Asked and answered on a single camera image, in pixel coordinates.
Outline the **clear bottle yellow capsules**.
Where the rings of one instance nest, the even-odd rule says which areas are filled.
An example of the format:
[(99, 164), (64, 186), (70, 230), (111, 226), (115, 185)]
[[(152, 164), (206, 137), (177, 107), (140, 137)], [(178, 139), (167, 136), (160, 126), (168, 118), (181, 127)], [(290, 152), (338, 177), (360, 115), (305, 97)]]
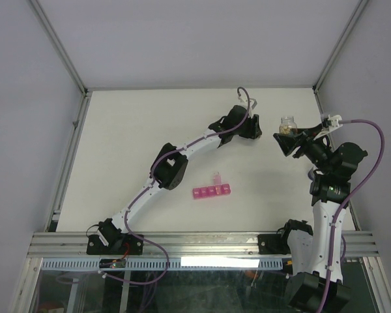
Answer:
[(290, 115), (281, 117), (281, 123), (279, 125), (279, 133), (285, 135), (295, 135), (298, 132), (297, 124), (295, 123), (295, 118)]

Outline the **pink weekly pill organizer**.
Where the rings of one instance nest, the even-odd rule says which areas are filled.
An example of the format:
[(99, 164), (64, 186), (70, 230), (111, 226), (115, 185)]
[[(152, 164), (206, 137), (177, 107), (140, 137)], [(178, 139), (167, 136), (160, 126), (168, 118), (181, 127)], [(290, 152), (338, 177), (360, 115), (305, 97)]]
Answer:
[(192, 189), (192, 197), (194, 200), (226, 196), (230, 195), (230, 193), (230, 184), (223, 183), (222, 176), (219, 173), (213, 175), (212, 184)]

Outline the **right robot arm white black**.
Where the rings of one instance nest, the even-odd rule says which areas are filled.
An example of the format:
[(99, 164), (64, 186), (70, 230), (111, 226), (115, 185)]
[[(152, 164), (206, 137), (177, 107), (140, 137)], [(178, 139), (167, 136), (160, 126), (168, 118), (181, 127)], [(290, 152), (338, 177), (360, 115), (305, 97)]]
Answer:
[(278, 237), (279, 247), (291, 253), (293, 262), (285, 300), (302, 312), (340, 312), (349, 302), (350, 289), (341, 271), (342, 226), (349, 181), (368, 155), (351, 142), (331, 150), (321, 131), (301, 128), (296, 134), (273, 135), (285, 156), (305, 156), (315, 166), (310, 185), (313, 225), (290, 220)]

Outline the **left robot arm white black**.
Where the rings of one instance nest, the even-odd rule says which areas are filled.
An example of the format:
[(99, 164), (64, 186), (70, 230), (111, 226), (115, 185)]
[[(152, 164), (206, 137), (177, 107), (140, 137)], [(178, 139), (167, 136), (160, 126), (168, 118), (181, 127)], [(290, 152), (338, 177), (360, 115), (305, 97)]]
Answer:
[(230, 112), (190, 143), (175, 146), (166, 143), (151, 166), (149, 177), (138, 195), (119, 213), (95, 224), (96, 233), (88, 235), (88, 255), (140, 255), (142, 239), (133, 236), (127, 227), (161, 195), (171, 191), (183, 180), (189, 161), (229, 143), (235, 136), (256, 140), (262, 135), (259, 116), (252, 110), (256, 100), (248, 105), (235, 105)]

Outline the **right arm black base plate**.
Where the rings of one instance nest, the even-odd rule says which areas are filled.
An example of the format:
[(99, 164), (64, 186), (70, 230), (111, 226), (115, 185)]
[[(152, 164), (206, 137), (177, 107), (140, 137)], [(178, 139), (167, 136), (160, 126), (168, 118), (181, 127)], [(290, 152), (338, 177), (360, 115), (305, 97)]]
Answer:
[(302, 230), (291, 230), (278, 234), (257, 236), (260, 255), (288, 255), (312, 248), (313, 234)]

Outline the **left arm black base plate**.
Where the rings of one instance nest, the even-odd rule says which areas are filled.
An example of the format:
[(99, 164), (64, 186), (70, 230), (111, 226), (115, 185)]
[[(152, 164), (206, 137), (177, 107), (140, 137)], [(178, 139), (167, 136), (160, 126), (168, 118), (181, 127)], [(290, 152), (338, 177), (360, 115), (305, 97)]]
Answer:
[(87, 255), (140, 256), (143, 253), (143, 241), (136, 237), (122, 233), (114, 243), (106, 246), (98, 235), (90, 235), (87, 245)]

